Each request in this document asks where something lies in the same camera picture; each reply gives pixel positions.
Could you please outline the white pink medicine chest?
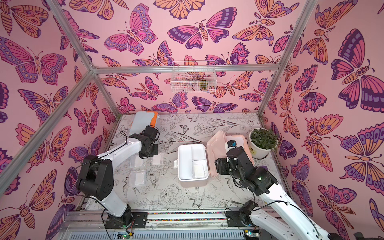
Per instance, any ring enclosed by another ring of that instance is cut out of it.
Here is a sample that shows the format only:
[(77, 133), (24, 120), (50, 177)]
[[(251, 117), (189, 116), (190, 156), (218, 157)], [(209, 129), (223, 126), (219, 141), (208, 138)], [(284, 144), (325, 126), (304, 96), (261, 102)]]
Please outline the white pink medicine chest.
[(243, 135), (227, 135), (226, 139), (227, 141), (235, 141), (237, 143), (237, 147), (243, 147), (252, 165), (255, 166), (255, 162), (249, 149), (247, 139)]

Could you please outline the beige pink first aid box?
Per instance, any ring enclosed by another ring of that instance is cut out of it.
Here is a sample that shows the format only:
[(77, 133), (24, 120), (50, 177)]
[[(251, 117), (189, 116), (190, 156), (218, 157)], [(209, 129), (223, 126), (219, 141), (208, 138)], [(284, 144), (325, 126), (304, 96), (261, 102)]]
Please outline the beige pink first aid box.
[[(218, 131), (208, 142), (204, 144), (181, 145), (178, 148), (178, 159), (174, 161), (174, 167), (178, 169), (178, 179), (183, 188), (204, 187), (210, 177), (218, 175), (215, 160), (224, 157), (224, 141), (226, 134)], [(193, 161), (203, 160), (207, 162), (208, 176), (205, 179), (194, 179)]]

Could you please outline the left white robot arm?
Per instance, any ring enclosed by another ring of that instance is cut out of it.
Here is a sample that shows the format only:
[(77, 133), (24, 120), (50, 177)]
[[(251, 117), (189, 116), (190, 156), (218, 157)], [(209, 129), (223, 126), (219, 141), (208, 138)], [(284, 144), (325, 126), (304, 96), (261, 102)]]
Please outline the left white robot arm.
[(126, 136), (126, 141), (112, 150), (86, 156), (81, 164), (77, 189), (95, 199), (117, 227), (131, 227), (134, 217), (129, 204), (123, 202), (114, 190), (114, 171), (133, 157), (143, 160), (158, 155), (156, 142), (159, 136), (158, 128), (148, 125), (141, 133)]

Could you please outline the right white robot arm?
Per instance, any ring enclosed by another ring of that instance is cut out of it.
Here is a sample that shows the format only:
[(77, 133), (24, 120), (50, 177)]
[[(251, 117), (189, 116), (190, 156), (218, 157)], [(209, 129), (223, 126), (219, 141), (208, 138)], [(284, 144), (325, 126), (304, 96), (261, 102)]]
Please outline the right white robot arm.
[(226, 144), (226, 158), (216, 161), (219, 172), (229, 175), (236, 187), (260, 197), (264, 206), (247, 201), (238, 211), (226, 216), (239, 218), (247, 227), (261, 228), (278, 240), (339, 240), (316, 224), (286, 193), (265, 168), (255, 167), (243, 147), (234, 141)]

